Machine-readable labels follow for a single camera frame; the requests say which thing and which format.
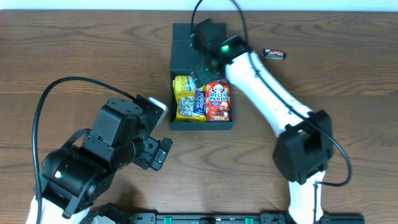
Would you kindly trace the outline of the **red hello panda box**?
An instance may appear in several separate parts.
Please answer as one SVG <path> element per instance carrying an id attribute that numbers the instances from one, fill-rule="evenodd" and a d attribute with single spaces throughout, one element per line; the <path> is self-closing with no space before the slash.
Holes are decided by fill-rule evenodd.
<path id="1" fill-rule="evenodd" d="M 226 79 L 206 85 L 206 121 L 231 121 L 231 90 Z"/>

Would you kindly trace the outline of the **black gift box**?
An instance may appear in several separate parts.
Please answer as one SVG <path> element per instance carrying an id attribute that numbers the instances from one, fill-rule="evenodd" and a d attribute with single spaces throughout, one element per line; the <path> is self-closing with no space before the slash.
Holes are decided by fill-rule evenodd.
<path id="1" fill-rule="evenodd" d="M 170 58 L 170 121 L 169 129 L 174 131 L 209 131 L 209 130 L 231 130 L 234 126 L 231 121 L 221 122 L 176 122 L 177 105 L 175 100 L 172 81 L 177 75 L 189 75 L 192 66 L 200 61 L 199 55 L 191 48 L 189 23 L 173 23 L 172 25 L 172 48 Z"/>

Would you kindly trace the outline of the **yellow snack bag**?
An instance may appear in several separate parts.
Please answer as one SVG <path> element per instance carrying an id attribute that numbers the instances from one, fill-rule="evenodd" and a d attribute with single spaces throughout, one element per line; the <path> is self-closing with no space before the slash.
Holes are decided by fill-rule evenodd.
<path id="1" fill-rule="evenodd" d="M 191 93 L 174 92 L 177 102 L 177 112 L 175 122 L 205 122 L 205 115 L 199 115 L 193 112 L 195 91 Z"/>

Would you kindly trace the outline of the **yellow candy jar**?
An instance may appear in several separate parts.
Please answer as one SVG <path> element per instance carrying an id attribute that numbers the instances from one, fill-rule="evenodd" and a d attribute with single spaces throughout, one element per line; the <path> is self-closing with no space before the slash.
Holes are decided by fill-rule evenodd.
<path id="1" fill-rule="evenodd" d="M 191 93 L 197 88 L 192 76 L 177 75 L 173 81 L 174 92 L 177 93 Z"/>

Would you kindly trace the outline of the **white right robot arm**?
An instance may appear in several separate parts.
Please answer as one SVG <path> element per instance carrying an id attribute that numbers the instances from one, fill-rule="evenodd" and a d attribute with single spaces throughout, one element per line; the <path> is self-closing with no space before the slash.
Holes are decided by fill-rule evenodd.
<path id="1" fill-rule="evenodd" d="M 295 99 L 265 68 L 240 36 L 227 38 L 211 19 L 191 24 L 192 48 L 201 56 L 196 83 L 225 78 L 242 91 L 270 124 L 277 137 L 273 160 L 288 180 L 289 215 L 295 223 L 318 223 L 322 216 L 320 182 L 333 146 L 331 119 Z"/>

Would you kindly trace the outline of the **black chocolate bar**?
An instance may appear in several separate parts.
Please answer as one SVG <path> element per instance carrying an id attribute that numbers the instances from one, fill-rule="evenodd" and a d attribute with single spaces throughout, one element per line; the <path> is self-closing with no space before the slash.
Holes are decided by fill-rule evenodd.
<path id="1" fill-rule="evenodd" d="M 287 58 L 287 54 L 285 52 L 272 49 L 263 49 L 262 56 L 272 60 L 285 60 Z"/>

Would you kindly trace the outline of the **blue eclipse mint tin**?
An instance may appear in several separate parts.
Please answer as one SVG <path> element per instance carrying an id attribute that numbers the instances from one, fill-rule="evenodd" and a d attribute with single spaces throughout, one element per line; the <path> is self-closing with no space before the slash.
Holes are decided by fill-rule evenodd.
<path id="1" fill-rule="evenodd" d="M 199 115 L 206 114 L 206 94 L 201 89 L 195 90 L 193 112 Z"/>

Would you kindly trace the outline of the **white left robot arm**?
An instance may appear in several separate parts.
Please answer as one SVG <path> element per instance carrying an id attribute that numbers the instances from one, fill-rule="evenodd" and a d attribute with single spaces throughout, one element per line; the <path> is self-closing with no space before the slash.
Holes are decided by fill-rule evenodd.
<path id="1" fill-rule="evenodd" d="M 168 107 L 155 98 L 110 98 L 90 129 L 76 131 L 60 149 L 49 153 L 40 175 L 42 197 L 34 197 L 28 223 L 80 223 L 105 193 L 117 171 L 134 163 L 162 168 L 172 140 L 150 136 Z"/>

